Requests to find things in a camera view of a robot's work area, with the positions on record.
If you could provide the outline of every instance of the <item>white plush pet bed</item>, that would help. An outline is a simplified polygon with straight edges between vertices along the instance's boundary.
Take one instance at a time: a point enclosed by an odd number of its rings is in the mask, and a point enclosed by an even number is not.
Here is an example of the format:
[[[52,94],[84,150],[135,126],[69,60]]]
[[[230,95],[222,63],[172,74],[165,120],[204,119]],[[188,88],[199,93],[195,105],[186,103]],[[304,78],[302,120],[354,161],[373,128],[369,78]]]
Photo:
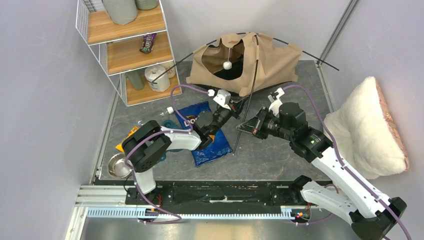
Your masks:
[[[357,86],[324,123],[341,155],[365,178],[398,174],[409,168],[405,147],[374,77]]]

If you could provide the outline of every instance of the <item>gray wall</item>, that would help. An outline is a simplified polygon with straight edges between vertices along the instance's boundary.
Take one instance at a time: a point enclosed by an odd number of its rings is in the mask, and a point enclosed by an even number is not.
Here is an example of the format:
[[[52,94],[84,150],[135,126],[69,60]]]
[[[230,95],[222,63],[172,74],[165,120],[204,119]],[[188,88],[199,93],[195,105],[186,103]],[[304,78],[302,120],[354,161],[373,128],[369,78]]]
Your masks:
[[[354,87],[375,76],[384,92],[410,159],[408,172],[373,181],[408,204],[403,222],[413,239],[422,238],[424,198],[424,2],[360,1],[324,67],[330,96],[338,109]],[[399,227],[388,235],[405,239]]]
[[[75,29],[77,1],[0,7],[0,239],[65,237],[113,88]]]
[[[162,0],[176,59],[228,34],[262,32],[314,55],[323,51],[349,0]],[[302,60],[311,57],[302,54]]]

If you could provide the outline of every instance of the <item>wooden shelf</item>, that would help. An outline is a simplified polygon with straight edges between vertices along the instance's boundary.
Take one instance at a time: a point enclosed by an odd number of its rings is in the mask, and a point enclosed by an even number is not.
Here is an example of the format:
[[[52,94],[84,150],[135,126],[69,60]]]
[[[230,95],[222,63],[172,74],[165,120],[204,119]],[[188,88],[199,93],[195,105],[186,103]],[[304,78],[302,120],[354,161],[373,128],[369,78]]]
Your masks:
[[[153,50],[150,53],[140,52],[142,44],[142,36],[108,44],[107,72],[116,74],[173,60],[166,32],[160,32],[156,35]]]
[[[161,5],[151,10],[138,10],[134,21],[119,25],[112,22],[106,11],[88,16],[88,44],[111,42],[122,38],[166,30]]]
[[[178,78],[177,75],[175,75],[174,77],[169,79],[171,83],[169,88],[163,92],[159,92],[152,90],[143,74],[141,75],[141,79],[144,82],[144,87],[141,90],[135,90],[133,88],[133,85],[131,85],[130,80],[128,80],[128,78],[126,79],[126,101],[128,103],[128,106],[169,97],[171,95],[172,88],[178,85]],[[175,91],[173,91],[173,94],[181,94],[181,87],[175,89]]]

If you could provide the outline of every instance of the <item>stainless steel bowl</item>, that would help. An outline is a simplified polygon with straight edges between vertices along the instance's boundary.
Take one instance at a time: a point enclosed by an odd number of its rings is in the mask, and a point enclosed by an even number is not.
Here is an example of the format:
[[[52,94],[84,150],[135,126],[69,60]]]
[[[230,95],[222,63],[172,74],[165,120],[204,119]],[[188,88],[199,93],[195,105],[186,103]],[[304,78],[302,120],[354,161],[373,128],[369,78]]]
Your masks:
[[[114,155],[107,165],[107,170],[114,178],[122,179],[128,177],[130,168],[125,165],[125,154],[121,152]]]

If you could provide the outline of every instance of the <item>white pom-pom ball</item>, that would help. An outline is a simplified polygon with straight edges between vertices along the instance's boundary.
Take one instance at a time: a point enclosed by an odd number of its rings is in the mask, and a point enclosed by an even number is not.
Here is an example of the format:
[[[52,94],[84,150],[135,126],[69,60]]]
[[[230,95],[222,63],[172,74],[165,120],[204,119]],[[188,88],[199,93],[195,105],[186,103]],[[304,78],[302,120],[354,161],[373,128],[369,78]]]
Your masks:
[[[231,69],[233,64],[230,61],[226,61],[226,62],[224,62],[224,64],[222,66],[224,67],[225,70],[229,70],[229,69]]]

